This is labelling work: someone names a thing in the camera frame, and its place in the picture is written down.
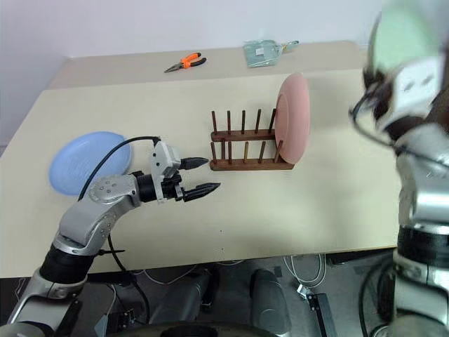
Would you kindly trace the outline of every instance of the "gray floor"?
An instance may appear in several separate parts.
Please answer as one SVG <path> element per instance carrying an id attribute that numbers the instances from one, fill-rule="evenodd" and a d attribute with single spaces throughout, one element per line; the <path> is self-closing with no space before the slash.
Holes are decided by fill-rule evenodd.
<path id="1" fill-rule="evenodd" d="M 376 256 L 352 261 L 344 265 L 328 266 L 325 281 L 322 285 L 315 288 L 315 293 L 326 293 L 328 295 L 338 336 L 359 337 L 361 335 L 357 310 L 358 290 L 365 273 L 378 260 L 379 256 Z M 304 278 L 314 276 L 316 265 L 317 258 L 315 256 L 297 258 L 297 272 Z M 247 260 L 235 266 L 219 266 L 222 279 L 214 310 L 211 314 L 201 313 L 199 320 L 248 324 L 250 314 L 250 276 L 258 268 L 273 270 L 277 266 L 281 267 L 283 274 L 279 281 L 283 286 L 288 301 L 288 309 L 293 325 L 292 336 L 320 336 L 316 315 L 298 296 L 296 292 L 297 284 L 288 273 L 282 258 Z M 188 266 L 163 268 L 150 270 L 149 273 L 153 277 L 157 277 L 157 279 L 169 280 L 188 269 Z M 144 275 L 139 275 L 138 280 L 149 297 L 151 309 L 154 310 L 164 294 L 170 289 L 170 286 L 155 284 Z M 375 290 L 373 284 L 368 287 L 365 305 L 366 319 L 370 328 L 380 323 L 374 305 Z M 120 297 L 126 301 L 139 301 L 138 295 L 136 295 L 135 290 L 131 286 L 126 289 L 118 286 L 117 291 Z M 112 291 L 104 285 L 89 284 L 83 290 L 81 299 L 83 301 L 83 310 L 75 328 L 74 336 L 95 336 L 93 326 L 101 315 L 105 313 L 110 304 Z M 115 310 L 120 310 L 118 303 L 114 306 L 113 311 Z"/>

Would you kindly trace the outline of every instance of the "orange pliers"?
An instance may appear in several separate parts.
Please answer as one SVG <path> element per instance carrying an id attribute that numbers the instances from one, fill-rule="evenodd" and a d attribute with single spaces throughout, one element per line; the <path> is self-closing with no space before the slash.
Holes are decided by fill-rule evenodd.
<path id="1" fill-rule="evenodd" d="M 176 70 L 179 69 L 187 69 L 190 67 L 196 67 L 197 65 L 202 65 L 206 61 L 206 58 L 202 58 L 200 60 L 192 62 L 193 60 L 200 57 L 201 53 L 190 54 L 186 58 L 181 59 L 181 62 L 176 63 L 175 65 L 169 67 L 165 72 L 175 72 Z"/>

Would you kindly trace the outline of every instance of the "plate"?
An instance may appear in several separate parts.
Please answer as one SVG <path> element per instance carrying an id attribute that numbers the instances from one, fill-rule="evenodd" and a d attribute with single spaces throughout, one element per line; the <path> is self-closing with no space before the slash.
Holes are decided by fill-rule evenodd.
<path id="1" fill-rule="evenodd" d="M 301 159 L 310 133 L 309 89 L 301 74 L 291 74 L 279 89 L 274 133 L 283 160 L 296 164 Z"/>
<path id="2" fill-rule="evenodd" d="M 48 171 L 51 186 L 66 195 L 79 195 L 89 175 L 105 155 L 125 138 L 116 133 L 88 133 L 66 144 L 53 158 Z M 131 162 L 130 146 L 118 149 L 97 172 L 98 178 L 123 174 Z"/>

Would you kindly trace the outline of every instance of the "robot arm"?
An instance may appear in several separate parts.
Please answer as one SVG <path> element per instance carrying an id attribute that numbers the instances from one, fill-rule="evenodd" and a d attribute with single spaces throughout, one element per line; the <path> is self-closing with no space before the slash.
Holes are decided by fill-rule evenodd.
<path id="1" fill-rule="evenodd" d="M 378 131 L 391 141 L 374 140 L 395 151 L 402 182 L 393 316 L 412 313 L 448 328 L 449 137 L 431 115 L 443 64 L 444 56 L 437 55 L 370 76 L 377 78 L 375 83 L 366 76 L 366 102 L 358 108 L 374 109 Z M 408 95 L 411 86 L 418 86 L 418 95 Z"/>
<path id="2" fill-rule="evenodd" d="M 206 183 L 189 191 L 180 187 L 179 170 L 207 162 L 204 158 L 180 159 L 174 147 L 159 141 L 150 157 L 152 175 L 137 172 L 97 180 L 84 198 L 62 216 L 43 265 L 33 274 L 11 314 L 11 325 L 1 328 L 0 334 L 39 336 L 36 331 L 47 331 L 52 336 L 69 326 L 81 308 L 77 296 L 93 259 L 117 220 L 142 202 L 163 203 L 172 198 L 191 201 L 211 193 L 220 184 Z"/>

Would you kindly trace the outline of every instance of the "electrical cord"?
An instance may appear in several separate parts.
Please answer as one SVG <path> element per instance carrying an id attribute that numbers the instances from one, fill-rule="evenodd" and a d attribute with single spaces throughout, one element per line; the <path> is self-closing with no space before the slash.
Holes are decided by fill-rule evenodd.
<path id="1" fill-rule="evenodd" d="M 365 279 L 363 279 L 362 285 L 360 287 L 360 291 L 358 293 L 358 319 L 360 321 L 360 327 L 362 329 L 363 337 L 369 337 L 368 330 L 366 328 L 366 321 L 365 321 L 365 312 L 363 310 L 363 299 L 365 298 L 365 292 L 366 288 L 368 287 L 368 283 L 371 280 L 371 277 L 379 270 L 387 270 L 388 268 L 386 265 L 391 267 L 393 264 L 393 261 L 391 259 L 391 255 L 383 258 L 380 263 L 375 264 L 371 267 L 371 269 L 368 271 L 368 273 L 365 276 Z"/>
<path id="2" fill-rule="evenodd" d="M 364 128 L 362 128 L 360 126 L 360 124 L 358 123 L 358 115 L 359 115 L 360 111 L 362 110 L 363 106 L 367 103 L 368 99 L 371 98 L 372 96 L 373 95 L 371 93 L 366 93 L 356 103 L 354 108 L 352 110 L 349 110 L 349 116 L 351 117 L 352 124 L 358 133 L 360 133 L 362 136 L 366 137 L 367 139 L 377 143 L 378 145 L 381 145 L 383 147 L 389 147 L 389 148 L 393 149 L 397 153 L 405 152 L 407 154 L 413 155 L 414 157 L 416 157 L 418 159 L 429 161 L 431 163 L 438 164 L 446 169 L 449 169 L 449 165 L 445 164 L 442 161 L 428 157 L 425 154 L 420 154 L 415 151 L 409 150 L 405 146 L 396 146 L 393 141 L 382 140 L 382 139 L 378 138 L 377 136 L 373 135 L 372 133 L 368 132 Z"/>
<path id="3" fill-rule="evenodd" d="M 123 301 L 122 301 L 122 299 L 120 298 L 120 296 L 119 296 L 119 292 L 117 291 L 117 288 L 113 285 L 113 284 L 106 284 L 107 285 L 107 287 L 109 288 L 109 289 L 111 289 L 112 291 L 114 291 L 114 289 L 115 289 L 115 297 L 116 297 L 116 299 L 118 300 L 118 302 L 120 303 L 120 306 L 121 306 L 121 308 L 123 309 L 123 311 L 127 311 L 127 309 L 126 309 L 126 307 L 125 307 L 125 304 L 123 303 Z"/>
<path id="4" fill-rule="evenodd" d="M 98 165 L 93 169 L 92 173 L 89 175 L 89 177 L 87 178 L 86 182 L 84 183 L 83 188 L 81 189 L 81 192 L 79 194 L 78 197 L 78 201 L 80 201 L 81 199 L 84 198 L 84 195 L 89 187 L 89 185 L 91 184 L 93 178 L 95 177 L 95 175 L 97 174 L 97 172 L 101 169 L 101 167 L 103 166 L 103 164 L 122 146 L 131 143 L 131 142 L 135 142 L 137 140 L 152 140 L 154 144 L 157 144 L 157 142 L 159 142 L 161 139 L 159 137 L 154 137 L 154 136 L 141 136 L 141 137 L 134 137 L 134 138 L 129 138 L 121 143 L 119 143 L 118 145 L 116 145 L 112 150 L 110 150 L 105 157 L 100 161 L 100 163 L 98 163 Z M 148 297 L 145 295 L 145 293 L 143 292 L 142 288 L 140 288 L 139 284 L 137 283 L 137 281 L 135 280 L 135 276 L 133 275 L 132 272 L 127 271 L 127 269 L 125 268 L 125 266 L 123 265 L 123 263 L 121 263 L 119 257 L 117 256 L 115 249 L 114 249 L 114 245 L 112 244 L 112 238 L 111 235 L 109 235 L 107 237 L 107 243 L 109 244 L 109 250 L 112 252 L 112 257 L 114 258 L 116 264 L 119 266 L 120 270 L 123 272 L 128 272 L 131 274 L 131 283 L 133 284 L 135 290 L 138 291 L 138 293 L 140 294 L 140 296 L 143 299 L 144 305 L 145 305 L 145 321 L 149 322 L 149 318 L 150 318 L 150 311 L 149 311 L 149 302 L 148 302 Z"/>
<path id="5" fill-rule="evenodd" d="M 153 278 L 152 276 L 150 276 L 150 275 L 148 274 L 148 271 L 146 271 L 146 270 L 144 270 L 143 273 L 145 274 L 146 277 L 148 277 L 149 280 L 153 281 L 154 283 L 160 284 L 160 285 L 162 285 L 162 286 L 168 286 L 168 285 L 170 285 L 170 284 L 175 283 L 176 281 L 179 281 L 179 280 L 182 279 L 184 276 L 186 276 L 186 275 L 190 274 L 191 272 L 193 272 L 194 269 L 195 269 L 196 267 L 198 267 L 198 265 L 194 265 L 192 268 L 190 268 L 190 269 L 189 269 L 188 271 L 186 271 L 184 274 L 182 274 L 182 275 L 180 275 L 180 276 L 178 276 L 178 277 L 175 277 L 174 279 L 172 279 L 171 281 L 168 281 L 168 282 L 162 282 L 162 281 L 159 281 L 159 280 Z"/>
<path id="6" fill-rule="evenodd" d="M 17 302 L 20 300 L 20 292 L 22 291 L 22 288 L 25 284 L 25 282 L 27 281 L 26 277 L 22 277 L 19 279 L 19 282 L 17 284 L 17 287 L 14 290 L 14 295 L 17 298 Z"/>
<path id="7" fill-rule="evenodd" d="M 117 299 L 117 290 L 115 289 L 115 286 L 112 286 L 112 285 L 111 285 L 111 289 L 112 289 L 112 291 L 114 292 L 114 297 L 112 298 L 111 304 L 110 304 L 109 307 L 107 308 L 107 311 L 106 311 L 106 317 L 109 316 L 109 314 L 111 313 L 111 310 L 112 310 L 112 308 L 114 307 L 115 300 Z"/>
<path id="8" fill-rule="evenodd" d="M 226 262 L 216 262 L 218 265 L 225 265 L 225 266 L 230 266 L 230 265 L 239 265 L 240 263 L 242 263 L 244 260 L 232 260 L 232 262 L 230 263 L 226 263 Z"/>
<path id="9" fill-rule="evenodd" d="M 306 286 L 307 288 L 316 288 L 317 286 L 319 286 L 321 283 L 323 283 L 325 277 L 326 277 L 326 255 L 323 254 L 319 254 L 319 268 L 318 268 L 318 272 L 316 273 L 316 276 L 313 279 L 303 279 L 301 277 L 298 276 L 298 274 L 296 273 L 296 269 L 295 269 L 295 263 L 293 261 L 293 258 L 296 257 L 295 255 L 290 256 L 290 263 L 292 265 L 292 267 L 290 268 L 290 266 L 287 263 L 287 259 L 284 256 L 283 257 L 283 262 L 285 263 L 289 273 L 291 273 L 291 275 L 296 278 L 296 280 L 301 283 L 302 285 Z"/>

